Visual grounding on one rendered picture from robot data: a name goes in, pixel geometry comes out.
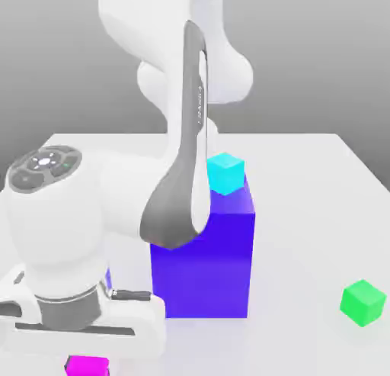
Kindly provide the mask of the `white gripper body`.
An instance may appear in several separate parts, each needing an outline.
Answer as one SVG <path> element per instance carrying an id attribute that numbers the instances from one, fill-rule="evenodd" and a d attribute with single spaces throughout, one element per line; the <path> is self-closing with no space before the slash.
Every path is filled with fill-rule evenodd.
<path id="1" fill-rule="evenodd" d="M 101 316 L 87 329 L 65 332 L 40 323 L 39 310 L 26 299 L 0 298 L 0 348 L 40 355 L 86 355 L 109 359 L 156 358 L 166 342 L 165 303 L 99 297 Z"/>

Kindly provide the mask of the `small magenta cube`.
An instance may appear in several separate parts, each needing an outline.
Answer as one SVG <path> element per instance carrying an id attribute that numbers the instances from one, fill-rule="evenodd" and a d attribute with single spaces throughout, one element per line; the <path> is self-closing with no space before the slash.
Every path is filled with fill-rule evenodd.
<path id="1" fill-rule="evenodd" d="M 110 376 L 109 360 L 102 357 L 70 355 L 64 369 L 67 376 Z"/>

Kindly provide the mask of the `small cyan cube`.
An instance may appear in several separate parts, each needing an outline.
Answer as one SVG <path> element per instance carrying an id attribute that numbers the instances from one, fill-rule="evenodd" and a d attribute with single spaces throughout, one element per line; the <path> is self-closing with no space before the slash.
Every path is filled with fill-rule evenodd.
<path id="1" fill-rule="evenodd" d="M 209 187 L 218 194 L 226 196 L 244 186 L 245 161 L 228 153 L 208 158 L 207 172 Z"/>

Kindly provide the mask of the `small green cube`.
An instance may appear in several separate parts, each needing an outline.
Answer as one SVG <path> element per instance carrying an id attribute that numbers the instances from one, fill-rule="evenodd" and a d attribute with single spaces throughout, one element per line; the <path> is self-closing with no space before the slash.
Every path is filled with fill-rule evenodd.
<path id="1" fill-rule="evenodd" d="M 360 327 L 382 315 L 387 295 L 362 279 L 343 290 L 340 311 Z"/>

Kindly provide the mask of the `large blue box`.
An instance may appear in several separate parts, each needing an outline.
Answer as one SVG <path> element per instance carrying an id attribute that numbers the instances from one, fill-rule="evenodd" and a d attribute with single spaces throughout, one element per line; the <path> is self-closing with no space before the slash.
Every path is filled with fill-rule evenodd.
<path id="1" fill-rule="evenodd" d="M 249 185 L 212 192 L 211 203 L 205 230 L 176 250 L 111 236 L 108 284 L 151 291 L 168 318 L 246 318 L 256 218 Z"/>

